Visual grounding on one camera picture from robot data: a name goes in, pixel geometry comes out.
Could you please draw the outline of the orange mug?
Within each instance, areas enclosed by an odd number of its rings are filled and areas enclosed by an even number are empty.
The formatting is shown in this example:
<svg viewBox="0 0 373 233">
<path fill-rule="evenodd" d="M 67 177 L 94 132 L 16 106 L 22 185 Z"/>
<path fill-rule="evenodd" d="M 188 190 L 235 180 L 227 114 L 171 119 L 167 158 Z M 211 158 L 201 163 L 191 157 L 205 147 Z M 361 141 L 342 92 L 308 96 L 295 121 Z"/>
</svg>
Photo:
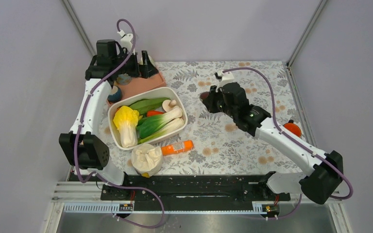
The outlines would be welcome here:
<svg viewBox="0 0 373 233">
<path fill-rule="evenodd" d="M 294 123 L 294 120 L 290 119 L 287 123 L 285 123 L 284 128 L 286 128 L 288 131 L 296 135 L 297 137 L 301 138 L 302 131 L 301 128 Z"/>
</svg>

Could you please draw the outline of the dark brown mug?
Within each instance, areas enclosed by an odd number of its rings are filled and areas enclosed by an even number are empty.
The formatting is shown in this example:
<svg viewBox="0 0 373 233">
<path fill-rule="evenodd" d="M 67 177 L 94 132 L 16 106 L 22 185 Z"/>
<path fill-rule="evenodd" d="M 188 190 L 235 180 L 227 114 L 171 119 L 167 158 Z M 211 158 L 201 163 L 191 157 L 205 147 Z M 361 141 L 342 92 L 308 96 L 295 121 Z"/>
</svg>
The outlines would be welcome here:
<svg viewBox="0 0 373 233">
<path fill-rule="evenodd" d="M 208 99 L 208 97 L 210 96 L 210 92 L 202 92 L 201 94 L 200 94 L 200 101 L 202 102 L 202 103 L 204 103 L 207 99 Z"/>
</svg>

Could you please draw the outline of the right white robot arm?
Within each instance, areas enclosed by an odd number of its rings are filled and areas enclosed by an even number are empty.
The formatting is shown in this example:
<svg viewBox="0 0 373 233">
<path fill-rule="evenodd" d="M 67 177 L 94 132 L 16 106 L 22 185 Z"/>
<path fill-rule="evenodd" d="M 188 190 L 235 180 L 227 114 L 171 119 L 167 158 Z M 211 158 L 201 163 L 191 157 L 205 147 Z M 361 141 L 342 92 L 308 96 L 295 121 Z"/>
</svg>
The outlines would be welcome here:
<svg viewBox="0 0 373 233">
<path fill-rule="evenodd" d="M 240 130 L 270 144 L 301 169 L 300 173 L 269 172 L 259 187 L 263 199 L 293 193 L 303 194 L 316 204 L 325 204 L 341 184 L 343 158 L 338 152 L 318 149 L 275 123 L 269 112 L 249 103 L 238 83 L 221 88 L 213 85 L 200 94 L 200 100 L 208 112 L 228 115 Z"/>
</svg>

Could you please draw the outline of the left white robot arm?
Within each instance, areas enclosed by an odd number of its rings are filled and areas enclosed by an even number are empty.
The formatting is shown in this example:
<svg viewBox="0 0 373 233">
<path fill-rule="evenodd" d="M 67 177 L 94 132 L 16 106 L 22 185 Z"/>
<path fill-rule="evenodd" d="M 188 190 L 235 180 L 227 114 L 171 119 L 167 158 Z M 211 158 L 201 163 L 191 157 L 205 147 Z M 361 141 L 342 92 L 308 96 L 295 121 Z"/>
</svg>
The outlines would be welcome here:
<svg viewBox="0 0 373 233">
<path fill-rule="evenodd" d="M 80 182 L 97 176 L 124 200 L 130 196 L 131 187 L 124 182 L 125 173 L 111 162 L 109 147 L 99 139 L 102 107 L 119 75 L 147 79 L 158 70 L 146 51 L 142 52 L 142 63 L 138 62 L 134 39 L 99 40 L 96 48 L 85 71 L 85 93 L 78 115 L 69 132 L 60 134 L 59 144 Z"/>
</svg>

